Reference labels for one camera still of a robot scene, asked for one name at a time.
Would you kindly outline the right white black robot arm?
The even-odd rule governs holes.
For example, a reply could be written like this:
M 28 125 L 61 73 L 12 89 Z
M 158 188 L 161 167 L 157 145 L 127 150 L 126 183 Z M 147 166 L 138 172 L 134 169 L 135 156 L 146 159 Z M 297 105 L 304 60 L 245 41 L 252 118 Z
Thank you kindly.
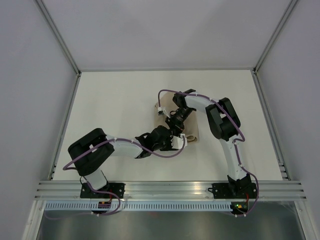
M 228 192 L 235 198 L 241 197 L 251 184 L 250 174 L 242 169 L 238 142 L 245 137 L 240 130 L 240 119 L 228 98 L 214 100 L 197 93 L 194 89 L 185 92 L 174 91 L 172 98 L 178 109 L 166 118 L 165 122 L 175 135 L 180 135 L 185 126 L 184 121 L 192 112 L 206 114 L 213 136 L 219 140 L 228 167 Z

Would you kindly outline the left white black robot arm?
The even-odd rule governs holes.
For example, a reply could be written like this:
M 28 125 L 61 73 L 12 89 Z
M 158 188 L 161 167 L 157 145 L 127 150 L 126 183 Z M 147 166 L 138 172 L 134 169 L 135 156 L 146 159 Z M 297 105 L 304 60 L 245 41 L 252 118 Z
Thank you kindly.
M 91 185 L 92 193 L 104 198 L 109 193 L 109 183 L 100 167 L 109 157 L 143 159 L 155 151 L 171 151 L 173 136 L 162 125 L 133 140 L 118 140 L 96 128 L 71 144 L 67 151 L 78 174 Z

